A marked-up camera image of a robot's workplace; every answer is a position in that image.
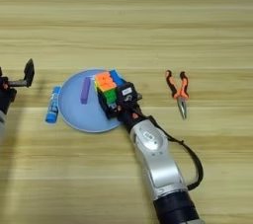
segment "wood grain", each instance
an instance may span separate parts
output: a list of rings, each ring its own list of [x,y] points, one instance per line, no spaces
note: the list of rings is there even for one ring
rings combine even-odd
[[[157,224],[125,130],[85,134],[44,123],[50,90],[90,67],[117,68],[141,105],[193,147],[205,180],[191,196],[209,224],[252,223],[253,0],[0,0],[0,64],[19,90],[0,149],[4,224]],[[165,69],[188,73],[180,118]],[[171,151],[186,180],[189,157]]]

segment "orange object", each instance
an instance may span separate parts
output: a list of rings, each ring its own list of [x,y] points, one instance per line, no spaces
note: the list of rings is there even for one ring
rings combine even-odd
[[[104,79],[107,84],[114,83],[113,79],[111,77]]]
[[[101,72],[96,75],[96,79],[107,78],[107,77],[110,77],[110,73],[108,71]]]

